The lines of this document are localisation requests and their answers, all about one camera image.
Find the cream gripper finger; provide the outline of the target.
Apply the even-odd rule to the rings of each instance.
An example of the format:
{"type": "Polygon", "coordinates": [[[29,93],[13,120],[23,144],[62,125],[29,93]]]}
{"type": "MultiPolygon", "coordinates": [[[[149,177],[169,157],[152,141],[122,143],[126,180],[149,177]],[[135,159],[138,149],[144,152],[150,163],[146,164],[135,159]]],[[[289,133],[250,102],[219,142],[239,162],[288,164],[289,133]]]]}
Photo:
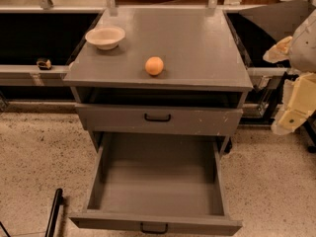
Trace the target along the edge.
{"type": "Polygon", "coordinates": [[[283,85],[282,106],[271,130],[276,135],[295,132],[316,111],[316,74],[303,73],[283,85]]]}
{"type": "Polygon", "coordinates": [[[263,60],[269,63],[277,63],[289,60],[292,36],[281,39],[263,55],[263,60]]]}

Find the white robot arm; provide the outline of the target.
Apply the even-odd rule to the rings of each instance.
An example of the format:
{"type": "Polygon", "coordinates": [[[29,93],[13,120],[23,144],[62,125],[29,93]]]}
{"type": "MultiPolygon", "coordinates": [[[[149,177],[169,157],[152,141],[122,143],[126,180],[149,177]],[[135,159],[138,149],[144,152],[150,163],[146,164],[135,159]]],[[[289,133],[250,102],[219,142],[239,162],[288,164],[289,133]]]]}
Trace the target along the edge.
{"type": "Polygon", "coordinates": [[[316,11],[295,30],[292,36],[280,40],[263,56],[269,63],[288,60],[300,75],[283,84],[282,106],[271,130],[277,135],[294,132],[316,111],[316,11]]]}

